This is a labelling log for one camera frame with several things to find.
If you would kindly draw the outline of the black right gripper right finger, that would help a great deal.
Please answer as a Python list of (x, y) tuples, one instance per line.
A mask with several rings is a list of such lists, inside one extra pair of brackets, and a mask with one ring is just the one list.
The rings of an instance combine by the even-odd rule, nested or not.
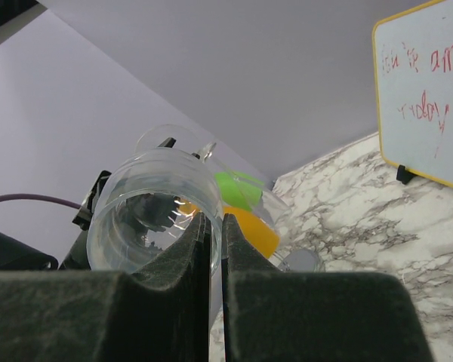
[(379, 272), (280, 271), (228, 214), (222, 230), (228, 361), (431, 361), (408, 291)]

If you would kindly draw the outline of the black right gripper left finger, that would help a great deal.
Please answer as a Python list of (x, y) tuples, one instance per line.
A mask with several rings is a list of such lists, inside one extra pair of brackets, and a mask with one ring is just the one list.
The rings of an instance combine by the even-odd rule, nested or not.
[(140, 271), (0, 271), (0, 361), (206, 361), (211, 223)]

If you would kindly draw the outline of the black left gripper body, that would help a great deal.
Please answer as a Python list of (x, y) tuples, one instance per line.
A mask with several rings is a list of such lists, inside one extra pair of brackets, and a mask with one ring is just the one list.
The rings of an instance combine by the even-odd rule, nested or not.
[[(82, 202), (79, 212), (72, 221), (74, 224), (78, 225), (82, 231), (68, 252), (65, 260), (61, 263), (59, 270), (91, 270), (86, 247), (88, 230), (91, 225), (97, 201), (111, 174), (111, 172), (103, 170), (99, 174), (95, 184), (93, 184), (91, 191)], [(146, 263), (176, 242), (176, 236), (172, 233), (164, 234), (165, 231), (165, 227), (158, 230), (158, 232), (161, 232), (160, 238), (157, 241), (151, 241), (150, 245), (146, 247), (148, 249), (147, 253), (150, 254), (150, 256), (147, 257)]]

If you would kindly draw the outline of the orange plastic goblet front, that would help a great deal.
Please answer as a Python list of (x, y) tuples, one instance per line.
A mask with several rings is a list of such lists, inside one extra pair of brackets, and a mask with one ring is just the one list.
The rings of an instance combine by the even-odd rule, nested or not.
[[(201, 210), (196, 204), (180, 198), (177, 206), (176, 228), (184, 230), (193, 217)], [(267, 225), (259, 216), (239, 207), (224, 206), (220, 203), (223, 215), (234, 215), (246, 240), (264, 257), (270, 258), (280, 243), (280, 237), (273, 227)]]

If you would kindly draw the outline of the clear wine glass front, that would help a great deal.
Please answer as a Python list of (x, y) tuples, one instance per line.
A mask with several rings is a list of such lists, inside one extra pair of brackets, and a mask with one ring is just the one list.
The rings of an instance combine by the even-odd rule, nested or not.
[(148, 130), (105, 182), (86, 241), (91, 269), (132, 274), (184, 236), (203, 213), (211, 236), (210, 322), (221, 305), (223, 203), (214, 176), (216, 145), (178, 125)]

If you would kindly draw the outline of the clear wine glass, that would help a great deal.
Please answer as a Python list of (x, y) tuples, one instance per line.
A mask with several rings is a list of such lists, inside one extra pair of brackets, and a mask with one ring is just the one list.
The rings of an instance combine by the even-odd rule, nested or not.
[(203, 213), (211, 236), (210, 322), (221, 305), (223, 203), (214, 176), (216, 145), (178, 125), (148, 130), (105, 182), (86, 241), (91, 269), (132, 274), (184, 236)]
[(287, 204), (260, 180), (235, 171), (213, 156), (216, 143), (211, 142), (193, 153), (213, 174), (225, 206), (253, 213), (278, 235), (283, 236), (291, 216)]

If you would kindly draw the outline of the green plastic wine glass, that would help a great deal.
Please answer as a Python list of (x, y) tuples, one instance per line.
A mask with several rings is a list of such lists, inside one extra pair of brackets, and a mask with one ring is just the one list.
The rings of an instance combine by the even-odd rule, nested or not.
[(214, 175), (225, 205), (246, 211), (255, 208), (263, 194), (263, 182), (239, 171)]

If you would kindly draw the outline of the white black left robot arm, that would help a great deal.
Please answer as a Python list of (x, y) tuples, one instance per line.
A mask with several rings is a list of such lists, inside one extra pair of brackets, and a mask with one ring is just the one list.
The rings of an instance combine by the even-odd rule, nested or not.
[[(101, 171), (81, 204), (46, 195), (0, 195), (0, 203), (19, 200), (46, 201), (77, 209), (78, 213), (72, 222), (81, 229), (81, 233), (62, 263), (59, 263), (55, 257), (0, 232), (0, 271), (89, 270), (91, 267), (86, 255), (88, 229), (98, 198), (110, 176), (109, 171)], [(178, 209), (178, 200), (178, 197), (172, 195), (145, 194), (127, 200), (126, 205), (134, 211), (136, 219), (133, 225), (139, 230), (145, 233), (164, 232), (166, 228), (173, 226), (177, 218), (175, 212)]]

